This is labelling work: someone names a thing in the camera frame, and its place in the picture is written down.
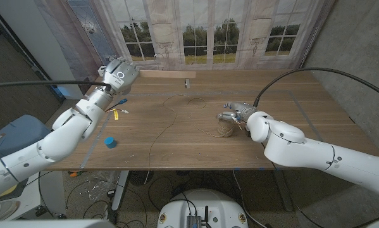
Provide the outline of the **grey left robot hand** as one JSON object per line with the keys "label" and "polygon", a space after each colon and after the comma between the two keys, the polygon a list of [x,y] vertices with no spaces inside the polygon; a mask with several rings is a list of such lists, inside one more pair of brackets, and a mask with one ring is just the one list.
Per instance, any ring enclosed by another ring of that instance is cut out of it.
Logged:
{"label": "grey left robot hand", "polygon": [[105,91],[110,94],[128,94],[139,76],[139,68],[120,57],[113,59],[106,66],[100,66],[98,73],[103,78],[102,82],[106,84]]}

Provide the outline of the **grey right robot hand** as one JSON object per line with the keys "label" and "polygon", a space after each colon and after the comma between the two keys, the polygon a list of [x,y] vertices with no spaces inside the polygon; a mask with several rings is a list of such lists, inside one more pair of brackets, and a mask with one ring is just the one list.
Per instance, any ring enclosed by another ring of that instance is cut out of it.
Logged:
{"label": "grey right robot hand", "polygon": [[239,122],[246,122],[248,118],[255,112],[256,107],[237,101],[232,101],[224,104],[224,108],[228,108],[228,111],[224,111],[217,115],[220,120],[236,120]]}

